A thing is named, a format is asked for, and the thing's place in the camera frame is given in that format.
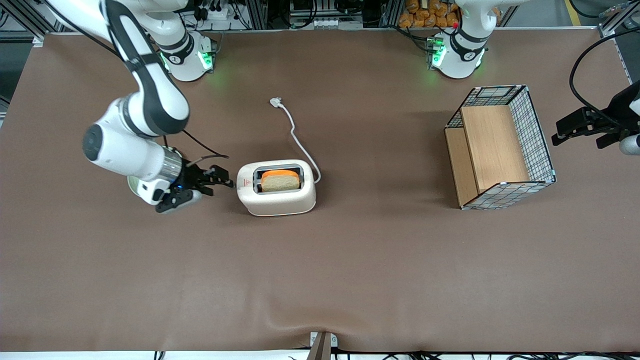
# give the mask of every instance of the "robotic arm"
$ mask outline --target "robotic arm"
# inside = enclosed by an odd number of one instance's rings
[[[640,81],[616,94],[605,109],[596,110],[585,106],[557,121],[554,146],[576,136],[604,134],[596,139],[598,149],[620,142],[623,154],[640,155]]]
[[[213,166],[203,171],[153,141],[186,127],[189,104],[128,7],[115,0],[84,0],[79,9],[65,17],[78,19],[75,25],[112,42],[139,86],[137,92],[113,101],[87,130],[85,156],[128,176],[131,190],[159,213],[199,200],[203,193],[213,195],[207,186],[233,187],[226,170]]]
[[[471,75],[480,66],[484,45],[497,23],[493,8],[520,5],[527,1],[456,0],[462,12],[460,23],[452,32],[442,31],[436,35],[442,39],[442,45],[432,57],[432,66],[454,79],[463,79]]]
[[[54,13],[68,28],[73,25],[92,35],[109,40],[104,18],[96,0],[47,0]],[[188,0],[118,0],[126,6],[154,39],[164,63],[180,81],[193,81],[213,70],[215,52],[210,38],[196,31],[186,31],[174,13],[187,6]],[[73,24],[67,24],[66,17]]]

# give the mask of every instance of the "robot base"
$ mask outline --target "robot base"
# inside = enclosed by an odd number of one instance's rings
[[[453,79],[463,79],[473,73],[480,66],[484,50],[471,61],[464,61],[460,55],[451,48],[451,37],[445,32],[435,35],[441,38],[443,45],[433,55],[427,54],[427,61],[431,67],[438,69],[443,75]]]
[[[169,72],[180,81],[194,81],[207,72],[213,72],[216,61],[217,43],[196,31],[189,34],[193,37],[193,50],[182,64],[174,64],[171,53],[162,52]]]

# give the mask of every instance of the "green indicator light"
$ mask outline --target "green indicator light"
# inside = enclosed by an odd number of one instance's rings
[[[211,69],[213,61],[211,60],[211,55],[208,53],[198,52],[198,57],[200,58],[200,62],[202,62],[202,66],[205,69]]]
[[[433,65],[434,66],[440,66],[442,64],[442,59],[444,59],[444,56],[447,54],[447,48],[446,46],[442,46],[440,48],[440,50],[438,50],[434,55],[433,55]]]
[[[170,70],[169,70],[169,64],[166,62],[166,58],[164,57],[164,54],[163,54],[163,53],[160,53],[160,59],[162,59],[162,63],[164,64],[164,68],[165,68],[167,71],[170,71]]]

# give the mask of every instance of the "table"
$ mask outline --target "table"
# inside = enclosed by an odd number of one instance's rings
[[[158,215],[89,163],[85,129],[136,85],[88,39],[47,36],[0,131],[0,348],[294,348],[326,330],[357,351],[640,350],[638,158],[574,139],[550,149],[557,184],[461,211],[442,130],[473,86],[525,83],[550,141],[597,39],[501,29],[456,81],[394,31],[227,35],[216,72],[179,84],[189,131],[233,176],[302,158],[280,96],[323,171],[312,212],[256,218],[224,187]],[[612,42],[576,85],[597,106],[628,85]]]

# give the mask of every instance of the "wire mesh basket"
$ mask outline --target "wire mesh basket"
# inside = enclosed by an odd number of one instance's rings
[[[461,209],[502,209],[555,183],[556,171],[526,85],[483,86],[471,90],[447,128],[463,127],[465,106],[506,105],[511,110],[530,181],[500,182],[461,205]]]

